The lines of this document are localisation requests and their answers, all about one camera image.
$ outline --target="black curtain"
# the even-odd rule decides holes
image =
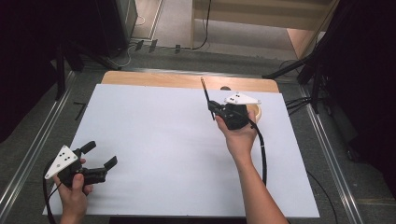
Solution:
[[[0,142],[56,82],[50,8],[51,1],[0,2]]]
[[[396,4],[345,0],[342,7],[348,13],[318,63],[326,89],[358,133],[349,145],[384,174],[396,197]]]

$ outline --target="white paper sheet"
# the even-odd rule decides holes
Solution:
[[[222,104],[232,91],[208,91]],[[280,93],[243,91],[261,100],[267,188],[286,217],[318,217],[303,160]],[[70,148],[95,141],[87,168],[117,156],[106,183],[89,195],[89,215],[243,217],[238,174],[203,90],[96,86]],[[260,141],[252,149],[262,173]],[[59,195],[50,200],[62,213]]]

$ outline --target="hand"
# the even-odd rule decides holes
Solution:
[[[248,117],[256,122],[254,111],[248,111]],[[227,148],[230,151],[236,163],[251,161],[251,148],[257,132],[251,128],[250,123],[239,130],[228,130],[224,120],[220,116],[216,116],[216,122],[219,129],[224,133]]]
[[[53,180],[55,184],[59,186],[59,195],[61,196],[63,214],[61,223],[80,223],[87,212],[87,196],[93,191],[93,185],[84,187],[84,175],[77,174],[73,178],[72,188],[68,188],[61,184],[61,180],[58,176],[54,176]]]

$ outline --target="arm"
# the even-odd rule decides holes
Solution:
[[[82,223],[82,219],[87,212],[87,196],[93,191],[93,186],[84,187],[84,175],[77,174],[73,178],[72,188],[68,188],[61,184],[61,180],[58,176],[54,176],[53,180],[55,184],[59,186],[59,195],[61,196],[63,213],[61,217],[61,224],[79,224]]]
[[[249,112],[248,116],[256,120],[253,112]],[[256,131],[249,124],[240,130],[230,131],[219,116],[216,116],[216,122],[224,133],[227,148],[238,170],[247,223],[288,223],[253,166],[250,152]]]

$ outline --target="finger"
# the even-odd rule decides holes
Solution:
[[[81,193],[83,186],[84,186],[84,175],[76,174],[73,177],[72,194]]]
[[[93,185],[87,185],[87,186],[84,187],[85,195],[88,195],[88,194],[90,194],[92,192],[93,192]]]
[[[61,184],[61,179],[57,175],[53,176],[52,179],[53,182],[55,182],[56,186],[59,186]]]
[[[256,123],[256,115],[254,114],[254,110],[248,111],[247,116],[249,119]]]
[[[215,116],[215,120],[218,123],[218,127],[220,130],[224,131],[227,129],[227,125],[225,124],[224,120],[220,116]]]

